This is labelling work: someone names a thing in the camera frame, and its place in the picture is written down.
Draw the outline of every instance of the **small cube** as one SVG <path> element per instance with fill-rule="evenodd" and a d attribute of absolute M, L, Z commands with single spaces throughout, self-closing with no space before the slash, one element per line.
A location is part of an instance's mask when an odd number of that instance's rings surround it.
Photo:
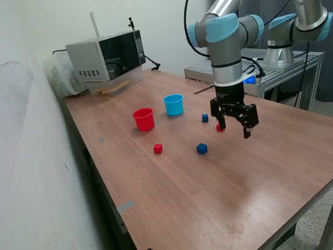
<path fill-rule="evenodd" d="M 162 154 L 162 151 L 163 151 L 162 144 L 155 144 L 154 153 L 155 154 Z"/>
<path fill-rule="evenodd" d="M 203 144 L 203 143 L 200 143 L 198 146 L 197 146 L 197 152 L 200 154 L 200 155 L 204 155 L 205 153 L 208 152 L 208 148 L 207 148 L 207 145 Z"/>
<path fill-rule="evenodd" d="M 202 115 L 202 122 L 203 123 L 208 122 L 208 115 L 207 114 Z"/>
<path fill-rule="evenodd" d="M 216 125 L 216 130 L 217 130 L 218 132 L 224 132 L 224 129 L 221 129 L 219 123 Z"/>

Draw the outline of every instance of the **red cube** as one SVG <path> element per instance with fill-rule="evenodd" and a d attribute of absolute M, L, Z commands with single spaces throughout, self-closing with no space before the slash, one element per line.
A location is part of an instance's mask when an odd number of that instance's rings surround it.
<path fill-rule="evenodd" d="M 162 144 L 155 144 L 154 146 L 154 153 L 161 154 L 163 151 Z"/>
<path fill-rule="evenodd" d="M 218 132 L 224 132 L 224 129 L 221 129 L 219 123 L 216 125 L 216 130 L 217 130 Z"/>

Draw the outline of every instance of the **blue light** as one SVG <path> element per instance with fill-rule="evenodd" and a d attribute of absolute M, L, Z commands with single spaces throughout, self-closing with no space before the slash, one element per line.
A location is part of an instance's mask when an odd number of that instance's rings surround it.
<path fill-rule="evenodd" d="M 248 79 L 244 80 L 243 83 L 255 84 L 255 77 L 249 77 Z"/>

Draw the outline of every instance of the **blue cube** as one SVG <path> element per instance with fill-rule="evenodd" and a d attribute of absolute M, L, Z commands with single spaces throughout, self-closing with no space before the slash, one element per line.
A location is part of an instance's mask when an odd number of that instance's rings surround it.
<path fill-rule="evenodd" d="M 208 115 L 207 114 L 202 115 L 202 122 L 204 122 L 204 123 L 208 122 Z"/>
<path fill-rule="evenodd" d="M 203 144 L 203 143 L 200 143 L 198 146 L 197 146 L 197 152 L 200 154 L 200 155 L 204 155 L 205 153 L 208 152 L 208 148 L 207 148 L 207 145 Z"/>

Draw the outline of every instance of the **blue joint cap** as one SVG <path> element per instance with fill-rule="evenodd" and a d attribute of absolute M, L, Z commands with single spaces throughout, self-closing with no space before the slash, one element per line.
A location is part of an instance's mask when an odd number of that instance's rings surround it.
<path fill-rule="evenodd" d="M 249 15 L 249 16 L 253 17 L 255 19 L 255 21 L 257 22 L 257 24 L 258 24 L 258 37 L 255 40 L 255 42 L 256 42 L 261 38 L 262 34 L 264 33 L 265 24 L 264 24 L 264 21 L 262 20 L 262 18 L 260 16 L 257 16 L 257 15 Z"/>
<path fill-rule="evenodd" d="M 191 44 L 196 48 L 200 48 L 196 38 L 196 24 L 197 23 L 192 23 L 189 26 L 187 26 L 187 33 L 189 40 L 191 41 Z"/>
<path fill-rule="evenodd" d="M 239 21 L 235 13 L 223 17 L 215 17 L 209 20 L 207 27 L 207 42 L 217 43 L 227 39 L 234 34 L 238 27 Z"/>
<path fill-rule="evenodd" d="M 330 12 L 328 14 L 327 20 L 324 24 L 323 30 L 320 33 L 320 35 L 318 36 L 316 42 L 321 42 L 326 39 L 326 37 L 328 36 L 328 33 L 329 33 L 329 29 L 331 28 L 331 25 L 332 25 L 332 20 L 333 20 L 333 13 Z"/>
<path fill-rule="evenodd" d="M 270 30 L 272 28 L 275 28 L 276 26 L 279 26 L 282 23 L 285 23 L 285 22 L 293 19 L 296 16 L 297 16 L 297 14 L 294 13 L 294 14 L 289 14 L 289 15 L 285 15 L 285 16 L 282 16 L 282 17 L 277 17 L 273 21 L 271 21 L 268 30 Z"/>

